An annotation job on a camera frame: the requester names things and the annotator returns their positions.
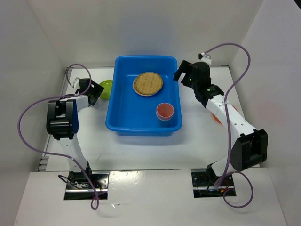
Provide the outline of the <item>green plastic plate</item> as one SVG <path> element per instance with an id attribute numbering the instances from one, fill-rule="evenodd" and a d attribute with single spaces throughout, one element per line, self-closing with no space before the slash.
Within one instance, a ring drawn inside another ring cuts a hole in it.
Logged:
<path id="1" fill-rule="evenodd" d="M 104 88 L 100 95 L 100 98 L 109 100 L 111 96 L 112 80 L 102 81 L 99 85 Z"/>

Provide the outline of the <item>pink plastic cup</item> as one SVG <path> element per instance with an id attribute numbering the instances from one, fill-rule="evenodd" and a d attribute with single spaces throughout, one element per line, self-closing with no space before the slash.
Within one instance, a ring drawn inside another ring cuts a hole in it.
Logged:
<path id="1" fill-rule="evenodd" d="M 156 115 L 162 121 L 171 120 L 174 115 L 174 107 L 170 103 L 161 103 L 156 108 Z"/>

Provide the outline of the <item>light woven bamboo tray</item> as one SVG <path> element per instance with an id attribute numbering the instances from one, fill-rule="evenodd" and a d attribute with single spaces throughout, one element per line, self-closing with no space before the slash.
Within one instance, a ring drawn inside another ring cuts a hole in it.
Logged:
<path id="1" fill-rule="evenodd" d="M 138 91 L 143 94 L 153 93 L 163 86 L 162 77 L 154 72 L 142 73 L 134 81 L 136 81 Z"/>

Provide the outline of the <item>orange woven bamboo tray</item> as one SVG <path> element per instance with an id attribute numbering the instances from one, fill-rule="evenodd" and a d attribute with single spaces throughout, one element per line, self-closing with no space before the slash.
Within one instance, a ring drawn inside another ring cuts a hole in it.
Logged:
<path id="1" fill-rule="evenodd" d="M 140 96 L 143 96 L 143 97 L 151 97 L 151 96 L 157 94 L 158 92 L 161 91 L 162 87 L 163 87 L 163 86 L 161 86 L 158 90 L 156 90 L 156 91 L 153 92 L 153 93 L 150 93 L 150 94 L 143 94 L 143 93 L 140 93 L 140 92 L 138 91 L 138 89 L 137 89 L 137 87 L 136 87 L 136 81 L 133 81 L 133 90 L 134 90 L 134 92 L 135 92 L 136 94 L 140 95 Z"/>

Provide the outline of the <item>orange plastic bowl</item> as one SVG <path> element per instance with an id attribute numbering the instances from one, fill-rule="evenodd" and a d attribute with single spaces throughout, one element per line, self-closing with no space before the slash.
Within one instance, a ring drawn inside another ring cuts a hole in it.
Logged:
<path id="1" fill-rule="evenodd" d="M 213 119 L 214 119 L 217 123 L 222 124 L 221 121 L 216 117 L 216 115 L 214 115 L 213 113 L 211 113 L 211 115 L 212 115 Z"/>

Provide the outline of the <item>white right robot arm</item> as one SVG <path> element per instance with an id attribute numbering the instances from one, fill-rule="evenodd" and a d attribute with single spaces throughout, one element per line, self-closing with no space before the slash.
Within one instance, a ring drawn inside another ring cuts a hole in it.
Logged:
<path id="1" fill-rule="evenodd" d="M 192 88 L 196 99 L 215 115 L 228 131 L 230 143 L 227 156 L 209 164 L 207 182 L 217 185 L 223 175 L 242 172 L 265 162 L 267 159 L 268 134 L 248 123 L 243 116 L 225 100 L 224 92 L 211 82 L 210 66 L 205 62 L 189 63 L 183 60 L 174 73 L 174 81 L 184 75 L 181 83 Z"/>

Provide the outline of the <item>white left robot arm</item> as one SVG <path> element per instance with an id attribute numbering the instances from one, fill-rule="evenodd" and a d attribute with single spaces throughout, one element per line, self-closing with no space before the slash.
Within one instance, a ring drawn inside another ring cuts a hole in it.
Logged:
<path id="1" fill-rule="evenodd" d="M 70 173 L 67 182 L 77 182 L 83 188 L 89 188 L 94 182 L 94 177 L 77 138 L 78 112 L 94 106 L 103 90 L 104 87 L 90 79 L 79 79 L 77 91 L 84 92 L 83 95 L 48 102 L 46 129 L 60 144 L 63 154 L 68 156 Z"/>

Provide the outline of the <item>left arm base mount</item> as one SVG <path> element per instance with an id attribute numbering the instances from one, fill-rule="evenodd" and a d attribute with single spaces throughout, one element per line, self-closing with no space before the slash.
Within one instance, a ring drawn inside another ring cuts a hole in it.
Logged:
<path id="1" fill-rule="evenodd" d="M 95 171 L 89 174 L 100 200 L 107 200 L 109 187 L 109 172 Z M 66 184 L 64 200 L 91 200 L 95 197 L 94 190 L 82 173 L 69 172 L 68 176 L 58 177 Z"/>

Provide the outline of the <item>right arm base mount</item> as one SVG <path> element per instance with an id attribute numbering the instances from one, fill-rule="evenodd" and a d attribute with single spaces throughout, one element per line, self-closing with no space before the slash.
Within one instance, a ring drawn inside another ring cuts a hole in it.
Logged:
<path id="1" fill-rule="evenodd" d="M 212 198 L 225 196 L 236 196 L 234 181 L 232 176 L 227 176 L 218 188 L 214 187 L 214 182 L 210 181 L 205 169 L 192 169 L 191 179 L 194 198 Z"/>

